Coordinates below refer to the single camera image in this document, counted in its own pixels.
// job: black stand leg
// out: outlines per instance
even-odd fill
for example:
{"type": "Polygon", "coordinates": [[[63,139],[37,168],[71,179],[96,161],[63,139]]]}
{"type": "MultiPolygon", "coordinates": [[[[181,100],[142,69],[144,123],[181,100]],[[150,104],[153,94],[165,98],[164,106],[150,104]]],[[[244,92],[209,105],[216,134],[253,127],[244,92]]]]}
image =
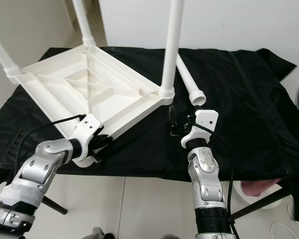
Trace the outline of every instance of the black stand leg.
{"type": "Polygon", "coordinates": [[[49,199],[45,196],[42,199],[42,203],[47,205],[48,207],[58,211],[59,213],[61,213],[63,215],[68,213],[67,209],[65,209],[64,207],[60,206],[59,204],[57,204],[56,202],[52,201],[51,199],[49,199]]]}
{"type": "Polygon", "coordinates": [[[240,218],[246,214],[252,213],[264,206],[267,206],[275,201],[278,201],[279,199],[282,199],[290,194],[291,194],[291,192],[288,189],[285,189],[285,188],[279,189],[278,191],[264,197],[263,199],[260,199],[259,201],[243,208],[242,210],[239,210],[239,211],[233,213],[231,215],[231,218],[233,220],[240,218]]]}

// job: floor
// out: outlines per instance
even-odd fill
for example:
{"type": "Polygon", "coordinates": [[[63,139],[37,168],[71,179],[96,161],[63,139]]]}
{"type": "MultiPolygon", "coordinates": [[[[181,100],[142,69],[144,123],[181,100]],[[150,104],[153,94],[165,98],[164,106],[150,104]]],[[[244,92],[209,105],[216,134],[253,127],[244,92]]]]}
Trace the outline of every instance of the floor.
{"type": "MultiPolygon", "coordinates": [[[[98,6],[89,14],[92,33],[98,46],[106,46],[98,6]]],[[[65,47],[81,44],[78,24],[65,47]]],[[[225,195],[228,182],[222,183],[225,195]]],[[[41,205],[36,213],[29,239],[81,239],[101,227],[117,239],[160,239],[174,234],[181,239],[194,238],[197,232],[192,206],[191,184],[157,178],[56,175],[47,196],[68,209],[67,215],[41,205]]],[[[299,238],[299,227],[287,213],[291,197],[271,210],[258,210],[236,221],[241,239],[270,239],[270,227],[280,222],[299,238]]],[[[247,203],[235,192],[232,211],[247,203]]],[[[283,227],[274,228],[276,239],[291,239],[283,227]]]]}

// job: white wall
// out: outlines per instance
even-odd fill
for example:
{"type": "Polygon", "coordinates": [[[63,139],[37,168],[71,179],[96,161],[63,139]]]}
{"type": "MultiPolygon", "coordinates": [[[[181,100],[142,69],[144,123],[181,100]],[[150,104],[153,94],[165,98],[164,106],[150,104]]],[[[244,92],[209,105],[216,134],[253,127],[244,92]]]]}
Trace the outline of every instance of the white wall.
{"type": "MultiPolygon", "coordinates": [[[[170,0],[99,0],[110,46],[165,48],[170,0]]],[[[299,0],[185,0],[180,47],[269,48],[299,63],[299,0]]]]}
{"type": "MultiPolygon", "coordinates": [[[[62,47],[71,31],[61,0],[0,0],[0,41],[20,67],[62,47]]],[[[0,108],[15,88],[0,65],[0,108]]]]}

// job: black cable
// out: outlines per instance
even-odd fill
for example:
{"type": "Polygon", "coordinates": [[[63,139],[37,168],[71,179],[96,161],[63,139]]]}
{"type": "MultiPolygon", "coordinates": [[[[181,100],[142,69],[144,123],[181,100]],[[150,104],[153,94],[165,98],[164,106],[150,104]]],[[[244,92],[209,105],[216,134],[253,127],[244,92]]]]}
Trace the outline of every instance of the black cable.
{"type": "Polygon", "coordinates": [[[233,182],[234,182],[234,157],[232,154],[232,151],[230,150],[230,147],[228,146],[228,144],[226,143],[225,140],[223,140],[222,137],[220,137],[218,134],[216,134],[215,132],[211,131],[210,129],[201,126],[199,124],[193,123],[193,126],[196,126],[204,131],[207,131],[208,133],[212,134],[213,136],[215,136],[216,138],[218,138],[225,146],[225,148],[228,150],[229,152],[229,158],[231,161],[231,170],[230,170],[230,180],[229,180],[229,188],[228,188],[228,197],[227,197],[227,212],[228,212],[228,217],[229,217],[229,223],[230,226],[233,230],[233,233],[236,236],[236,239],[239,239],[238,233],[236,231],[235,225],[231,219],[231,192],[233,190],[233,182]]]}
{"type": "Polygon", "coordinates": [[[35,131],[38,131],[42,128],[45,128],[45,127],[48,127],[48,126],[51,126],[51,125],[54,125],[54,124],[57,124],[57,123],[62,123],[62,122],[66,122],[66,121],[69,121],[69,120],[74,120],[76,118],[80,118],[81,120],[85,117],[85,115],[77,115],[77,116],[73,116],[73,117],[69,117],[69,118],[66,118],[66,119],[63,119],[63,120],[57,120],[57,121],[54,121],[54,122],[51,122],[51,123],[48,123],[48,124],[45,124],[43,126],[40,126],[38,128],[35,128],[33,130],[31,130],[30,132],[28,132],[23,138],[22,140],[20,141],[20,144],[18,146],[18,149],[17,149],[17,152],[16,152],[16,159],[15,159],[15,162],[14,162],[14,173],[13,173],[13,178],[16,176],[17,174],[17,171],[18,171],[18,166],[19,166],[19,156],[20,156],[20,150],[22,148],[22,145],[25,141],[25,139],[32,133],[34,133],[35,131]]]}

